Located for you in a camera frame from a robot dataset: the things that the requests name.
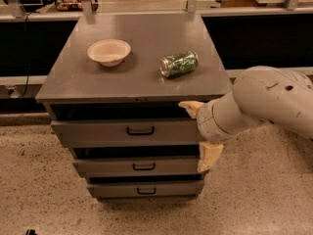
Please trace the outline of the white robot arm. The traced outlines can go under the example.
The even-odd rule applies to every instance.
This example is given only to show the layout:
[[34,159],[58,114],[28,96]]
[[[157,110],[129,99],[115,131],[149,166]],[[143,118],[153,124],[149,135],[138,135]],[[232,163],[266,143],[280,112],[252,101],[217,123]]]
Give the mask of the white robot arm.
[[210,170],[223,144],[237,134],[272,123],[305,138],[313,138],[313,83],[305,74],[258,66],[244,70],[232,89],[207,103],[182,101],[179,106],[197,121],[198,171]]

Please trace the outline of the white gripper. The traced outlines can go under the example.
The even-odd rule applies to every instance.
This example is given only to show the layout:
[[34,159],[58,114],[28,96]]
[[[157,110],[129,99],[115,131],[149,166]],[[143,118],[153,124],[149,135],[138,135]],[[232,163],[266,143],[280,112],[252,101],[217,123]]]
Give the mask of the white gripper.
[[215,100],[205,104],[199,101],[181,101],[178,103],[178,106],[183,108],[191,118],[197,118],[198,130],[206,140],[199,143],[198,172],[212,169],[223,151],[224,146],[222,144],[233,138],[232,134],[224,131],[216,123],[213,113],[214,103]]

